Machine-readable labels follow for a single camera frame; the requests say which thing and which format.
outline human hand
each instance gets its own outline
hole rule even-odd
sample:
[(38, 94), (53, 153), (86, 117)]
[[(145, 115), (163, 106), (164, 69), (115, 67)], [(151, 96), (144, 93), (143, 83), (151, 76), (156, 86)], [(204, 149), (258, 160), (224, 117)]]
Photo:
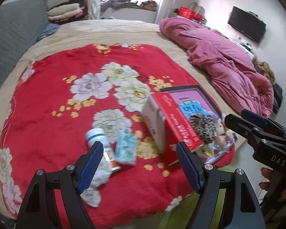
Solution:
[[(263, 177), (267, 178), (268, 180), (271, 179), (272, 170), (270, 170), (270, 169), (268, 169), (268, 168), (262, 167), (262, 168), (260, 169), (260, 171), (261, 171)], [(268, 188), (269, 188), (269, 184), (270, 184), (270, 182), (261, 182), (261, 183), (259, 183), (259, 187), (260, 187), (261, 189), (267, 191)], [(286, 189), (282, 192), (282, 196), (283, 196), (283, 198), (286, 200)]]

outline beige bed sheet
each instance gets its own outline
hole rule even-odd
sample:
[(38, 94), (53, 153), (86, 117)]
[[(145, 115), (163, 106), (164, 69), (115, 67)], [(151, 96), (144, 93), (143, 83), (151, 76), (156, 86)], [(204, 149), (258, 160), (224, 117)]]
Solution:
[[(200, 83), (217, 102), (223, 113), (235, 113), (211, 86), (208, 78), (204, 76), (202, 72), (192, 67), (188, 62), (186, 52), (159, 32), (158, 25), (141, 21), (89, 20), (62, 25), (54, 35), (32, 46), (19, 60), (15, 69), (10, 73), (0, 89), (0, 133), (5, 118), (8, 115), (9, 101), (13, 95), (17, 80), (29, 60), (41, 60), (56, 52), (74, 49), (92, 43), (107, 45), (116, 43), (129, 45), (149, 44), (157, 46)], [(239, 138), (236, 148), (244, 141), (244, 138)], [(1, 189), (0, 213), (11, 217), (3, 203)]]

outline pink blanket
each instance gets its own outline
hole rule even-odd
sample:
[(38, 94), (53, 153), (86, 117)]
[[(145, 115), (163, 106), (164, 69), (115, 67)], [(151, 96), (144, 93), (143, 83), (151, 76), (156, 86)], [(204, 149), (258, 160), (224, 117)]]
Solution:
[(248, 109), (265, 118), (271, 115), (272, 85), (239, 46), (184, 18), (162, 20), (160, 31), (187, 49), (190, 62), (211, 76), (211, 84), (237, 113)]

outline red basket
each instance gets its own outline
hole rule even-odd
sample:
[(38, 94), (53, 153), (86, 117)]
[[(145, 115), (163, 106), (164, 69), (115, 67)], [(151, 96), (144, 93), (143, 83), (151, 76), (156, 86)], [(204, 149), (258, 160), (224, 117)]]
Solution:
[(189, 19), (189, 20), (196, 20), (196, 21), (202, 21), (203, 19), (203, 16), (196, 13), (195, 11), (192, 11), (186, 7), (181, 7), (180, 8), (180, 11), (179, 11), (179, 16), (182, 16), (186, 19)]

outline teal tissue package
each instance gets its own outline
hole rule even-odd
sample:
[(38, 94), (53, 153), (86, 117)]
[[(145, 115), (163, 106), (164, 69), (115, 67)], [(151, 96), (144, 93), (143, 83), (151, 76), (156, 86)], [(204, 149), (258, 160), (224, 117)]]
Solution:
[(137, 157), (137, 137), (130, 130), (119, 131), (116, 142), (116, 161), (121, 164), (135, 165)]

